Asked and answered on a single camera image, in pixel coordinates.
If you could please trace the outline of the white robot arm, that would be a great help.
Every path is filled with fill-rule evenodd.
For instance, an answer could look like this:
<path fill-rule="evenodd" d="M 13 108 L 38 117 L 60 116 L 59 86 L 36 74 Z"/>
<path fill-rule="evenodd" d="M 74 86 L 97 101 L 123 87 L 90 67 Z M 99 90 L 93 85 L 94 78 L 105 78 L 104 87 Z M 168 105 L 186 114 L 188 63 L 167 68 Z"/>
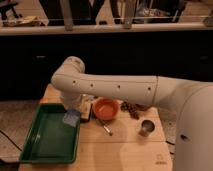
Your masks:
<path fill-rule="evenodd" d="M 213 82 L 87 74 L 84 62 L 70 56 L 54 72 L 51 84 L 68 106 L 88 94 L 174 111 L 173 171 L 213 171 Z"/>

